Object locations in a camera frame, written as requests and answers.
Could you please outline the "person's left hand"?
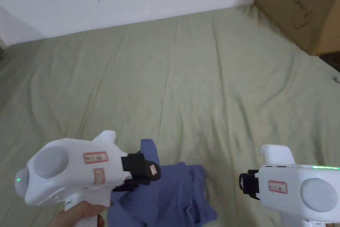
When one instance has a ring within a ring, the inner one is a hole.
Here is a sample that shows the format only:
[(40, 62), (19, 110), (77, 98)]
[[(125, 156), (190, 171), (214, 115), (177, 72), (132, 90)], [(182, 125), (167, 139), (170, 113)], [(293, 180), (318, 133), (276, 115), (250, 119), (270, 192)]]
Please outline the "person's left hand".
[(105, 220), (101, 213), (108, 210), (103, 205), (93, 205), (82, 201), (67, 211), (59, 212), (51, 221), (49, 227), (74, 227), (82, 219), (95, 217), (97, 227), (104, 227)]

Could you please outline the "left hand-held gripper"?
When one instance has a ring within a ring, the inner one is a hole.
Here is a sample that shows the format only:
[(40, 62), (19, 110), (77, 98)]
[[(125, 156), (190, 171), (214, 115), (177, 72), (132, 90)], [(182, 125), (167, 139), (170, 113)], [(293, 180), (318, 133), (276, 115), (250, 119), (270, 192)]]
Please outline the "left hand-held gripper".
[(111, 193), (126, 180), (149, 185), (161, 178), (161, 168), (140, 153), (128, 154), (115, 144), (116, 133), (101, 132), (94, 140), (63, 138), (47, 143), (17, 172), (16, 193), (30, 206), (81, 202), (109, 207)]

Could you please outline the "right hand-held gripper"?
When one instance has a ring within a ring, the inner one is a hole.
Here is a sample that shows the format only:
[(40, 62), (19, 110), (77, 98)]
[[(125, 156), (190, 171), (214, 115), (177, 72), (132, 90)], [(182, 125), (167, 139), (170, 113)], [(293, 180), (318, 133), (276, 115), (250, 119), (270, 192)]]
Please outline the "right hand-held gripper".
[(244, 194), (278, 211), (283, 227), (340, 222), (340, 168), (297, 165), (287, 146), (263, 145), (265, 164), (239, 175)]

